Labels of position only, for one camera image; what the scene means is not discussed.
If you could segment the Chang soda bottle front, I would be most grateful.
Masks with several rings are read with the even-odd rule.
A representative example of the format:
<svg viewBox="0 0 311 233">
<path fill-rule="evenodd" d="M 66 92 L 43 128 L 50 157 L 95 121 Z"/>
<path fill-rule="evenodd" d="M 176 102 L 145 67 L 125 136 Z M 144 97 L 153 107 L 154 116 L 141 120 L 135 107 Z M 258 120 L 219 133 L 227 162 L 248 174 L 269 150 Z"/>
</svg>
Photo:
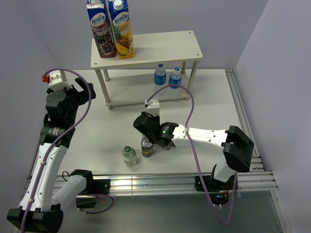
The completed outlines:
<svg viewBox="0 0 311 233">
<path fill-rule="evenodd" d="M 122 151 L 122 157 L 123 157 L 124 162 L 128 166 L 135 166 L 138 162 L 136 151 L 130 146 L 124 147 Z"/>
</svg>

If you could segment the Pocari Sweat bottle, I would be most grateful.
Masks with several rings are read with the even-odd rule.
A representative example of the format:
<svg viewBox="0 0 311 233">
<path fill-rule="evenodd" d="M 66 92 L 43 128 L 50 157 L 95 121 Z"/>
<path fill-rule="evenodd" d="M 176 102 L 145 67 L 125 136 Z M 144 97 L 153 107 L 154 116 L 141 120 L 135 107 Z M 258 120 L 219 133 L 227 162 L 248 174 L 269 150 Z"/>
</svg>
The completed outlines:
<svg viewBox="0 0 311 233">
<path fill-rule="evenodd" d="M 179 96 L 180 91 L 180 85 L 182 81 L 182 75 L 180 68 L 176 67 L 173 72 L 170 74 L 169 77 L 169 90 L 168 90 L 168 96 L 171 99 L 175 99 Z"/>
<path fill-rule="evenodd" d="M 154 72 L 154 91 L 158 91 L 166 84 L 167 72 L 163 64 L 158 64 Z"/>
</svg>

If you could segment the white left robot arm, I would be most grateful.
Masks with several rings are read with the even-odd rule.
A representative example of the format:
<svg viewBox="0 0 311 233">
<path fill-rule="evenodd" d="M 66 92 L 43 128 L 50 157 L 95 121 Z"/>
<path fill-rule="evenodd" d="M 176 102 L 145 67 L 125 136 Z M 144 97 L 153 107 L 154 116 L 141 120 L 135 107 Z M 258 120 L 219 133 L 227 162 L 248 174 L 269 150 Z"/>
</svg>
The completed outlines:
<svg viewBox="0 0 311 233">
<path fill-rule="evenodd" d="M 47 113 L 40 132 L 35 170 L 18 208 L 10 209 L 7 214 L 7 220 L 23 233 L 58 232 L 64 211 L 76 197 L 95 192 L 92 172 L 76 169 L 60 190 L 53 193 L 58 170 L 78 124 L 77 110 L 96 98 L 92 83 L 82 78 L 75 81 L 82 91 L 65 82 L 59 88 L 50 85 L 47 90 Z"/>
</svg>

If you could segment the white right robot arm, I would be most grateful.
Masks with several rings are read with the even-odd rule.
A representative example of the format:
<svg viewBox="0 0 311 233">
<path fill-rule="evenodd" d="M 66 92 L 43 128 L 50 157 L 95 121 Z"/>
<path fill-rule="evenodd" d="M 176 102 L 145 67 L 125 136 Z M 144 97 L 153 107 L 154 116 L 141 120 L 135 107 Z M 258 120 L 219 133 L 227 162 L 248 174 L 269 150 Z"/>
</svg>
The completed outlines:
<svg viewBox="0 0 311 233">
<path fill-rule="evenodd" d="M 235 173 L 250 171 L 254 142 L 237 126 L 227 130 L 205 130 L 172 122 L 160 124 L 159 116 L 147 112 L 142 112 L 133 126 L 152 144 L 164 149 L 194 145 L 222 155 L 224 158 L 214 165 L 208 181 L 215 189 L 223 188 Z"/>
</svg>

